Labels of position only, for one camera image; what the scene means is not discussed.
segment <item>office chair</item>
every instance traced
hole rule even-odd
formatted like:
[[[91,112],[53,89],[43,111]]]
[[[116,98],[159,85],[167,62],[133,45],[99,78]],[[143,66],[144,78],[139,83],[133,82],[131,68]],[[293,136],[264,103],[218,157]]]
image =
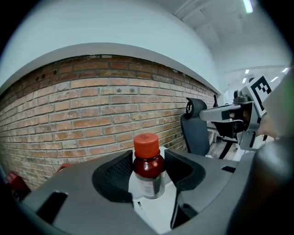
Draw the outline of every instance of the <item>office chair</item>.
[[[186,113],[181,116],[181,129],[186,142],[187,150],[189,153],[206,156],[210,149],[207,123],[199,117],[200,111],[207,109],[206,104],[199,99],[187,98],[188,103],[186,106]],[[232,126],[226,126],[226,130],[232,130]],[[226,140],[227,142],[219,159],[223,159],[230,150],[230,147],[236,141]]]

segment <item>red object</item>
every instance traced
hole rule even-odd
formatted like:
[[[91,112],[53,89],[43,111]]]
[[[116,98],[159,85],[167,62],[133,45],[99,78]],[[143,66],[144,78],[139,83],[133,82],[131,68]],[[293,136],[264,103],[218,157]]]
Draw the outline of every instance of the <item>red object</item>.
[[[58,170],[56,171],[56,172],[59,172],[59,171],[61,171],[63,168],[65,168],[65,167],[70,167],[72,164],[70,164],[70,163],[64,163],[64,164],[62,164],[61,166],[60,166],[60,168],[58,168]]]
[[[134,137],[135,156],[140,158],[155,157],[160,153],[156,134],[139,134]]]
[[[13,171],[10,171],[8,173],[8,175],[6,176],[6,180],[14,195],[20,200],[25,198],[25,196],[31,192],[24,180]]]
[[[144,178],[156,178],[164,169],[156,134],[139,134],[134,138],[134,172]]]

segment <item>black mesh insert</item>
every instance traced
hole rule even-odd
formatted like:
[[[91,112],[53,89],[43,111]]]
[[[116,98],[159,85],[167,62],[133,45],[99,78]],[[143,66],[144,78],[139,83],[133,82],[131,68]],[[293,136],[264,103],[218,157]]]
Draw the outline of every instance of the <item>black mesh insert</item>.
[[[130,202],[133,204],[129,190],[132,169],[133,151],[129,150],[121,156],[101,165],[92,175],[94,188],[103,197],[113,202]]]
[[[178,191],[195,189],[205,177],[205,169],[200,164],[172,151],[164,151],[164,163]]]

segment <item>black chair leg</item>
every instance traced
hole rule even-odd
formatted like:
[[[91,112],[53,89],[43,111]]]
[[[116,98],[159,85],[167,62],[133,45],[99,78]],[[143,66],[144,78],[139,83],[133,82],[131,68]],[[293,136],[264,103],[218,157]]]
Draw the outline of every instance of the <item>black chair leg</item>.
[[[228,153],[230,150],[230,147],[232,146],[233,142],[227,142],[224,150],[222,151],[219,159],[224,159],[225,155]]]

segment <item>brown bottle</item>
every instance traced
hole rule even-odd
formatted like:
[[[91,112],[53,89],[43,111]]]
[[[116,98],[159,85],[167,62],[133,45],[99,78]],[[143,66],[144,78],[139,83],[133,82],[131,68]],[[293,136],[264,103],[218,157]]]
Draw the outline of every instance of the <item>brown bottle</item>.
[[[145,198],[160,197],[165,190],[164,159],[160,155],[156,134],[139,134],[134,138],[135,160],[133,162],[140,192]]]

